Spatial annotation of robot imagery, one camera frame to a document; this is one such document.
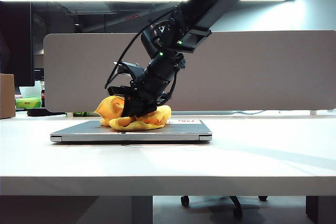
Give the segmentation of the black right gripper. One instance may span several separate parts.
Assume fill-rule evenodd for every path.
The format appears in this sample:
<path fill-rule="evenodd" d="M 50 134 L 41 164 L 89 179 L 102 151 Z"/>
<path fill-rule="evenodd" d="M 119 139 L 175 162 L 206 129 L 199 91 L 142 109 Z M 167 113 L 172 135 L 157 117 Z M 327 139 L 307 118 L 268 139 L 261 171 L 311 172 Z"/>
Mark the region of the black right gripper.
<path fill-rule="evenodd" d="M 172 96 L 165 88 L 173 80 L 173 71 L 156 73 L 155 69 L 144 69 L 131 82 L 136 97 L 125 97 L 122 116 L 142 116 L 157 110 L 156 104 L 165 104 Z"/>

